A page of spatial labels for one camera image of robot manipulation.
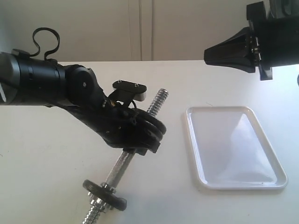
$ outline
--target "white table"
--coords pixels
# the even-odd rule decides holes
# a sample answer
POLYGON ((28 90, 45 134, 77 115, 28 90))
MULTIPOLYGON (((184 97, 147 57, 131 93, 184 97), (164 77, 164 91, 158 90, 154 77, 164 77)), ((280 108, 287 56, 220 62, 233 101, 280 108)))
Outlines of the white table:
MULTIPOLYGON (((299 87, 297 66, 258 74, 209 67, 203 61, 88 62, 109 94, 118 79, 145 84, 147 109, 163 87, 169 97, 158 118, 167 128, 157 154, 136 156, 117 189, 124 212, 111 224, 297 223, 299 207, 299 87), (250 107, 284 167, 282 191, 214 191, 192 183, 184 114, 191 106, 250 107)), ((0 107, 0 223, 79 224, 89 209, 82 182, 101 183, 121 150, 67 112, 46 107, 0 107)))

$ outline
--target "plastic tray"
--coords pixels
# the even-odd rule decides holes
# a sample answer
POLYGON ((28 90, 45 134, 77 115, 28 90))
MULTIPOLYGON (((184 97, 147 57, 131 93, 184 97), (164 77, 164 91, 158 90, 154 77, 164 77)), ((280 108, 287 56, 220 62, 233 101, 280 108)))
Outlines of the plastic tray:
POLYGON ((281 189, 287 176, 247 107, 193 107, 188 130, 197 179, 210 189, 281 189))

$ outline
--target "table surface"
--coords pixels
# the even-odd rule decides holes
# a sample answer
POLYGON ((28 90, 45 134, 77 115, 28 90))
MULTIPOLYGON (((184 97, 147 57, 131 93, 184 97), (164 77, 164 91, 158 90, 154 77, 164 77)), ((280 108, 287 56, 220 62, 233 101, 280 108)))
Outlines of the table surface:
MULTIPOLYGON (((206 66, 203 61, 84 62, 109 94, 123 79, 145 84, 147 109, 160 88, 169 91, 158 118, 167 133, 156 154, 136 156, 117 188, 128 201, 99 223, 296 223, 299 205, 298 66, 259 74, 206 66), (256 114, 289 183, 281 191, 197 188, 191 173, 185 112, 193 106, 248 106, 256 114)), ((0 222, 76 224, 89 209, 85 179, 101 183, 121 153, 58 108, 0 109, 0 222)))

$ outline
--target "white tray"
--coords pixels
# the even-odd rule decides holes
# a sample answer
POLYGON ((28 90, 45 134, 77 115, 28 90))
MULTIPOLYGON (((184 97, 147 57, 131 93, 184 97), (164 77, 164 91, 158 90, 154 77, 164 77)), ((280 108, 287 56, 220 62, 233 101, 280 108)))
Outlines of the white tray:
POLYGON ((210 189, 281 189, 287 176, 247 107, 193 107, 188 130, 197 179, 210 189))

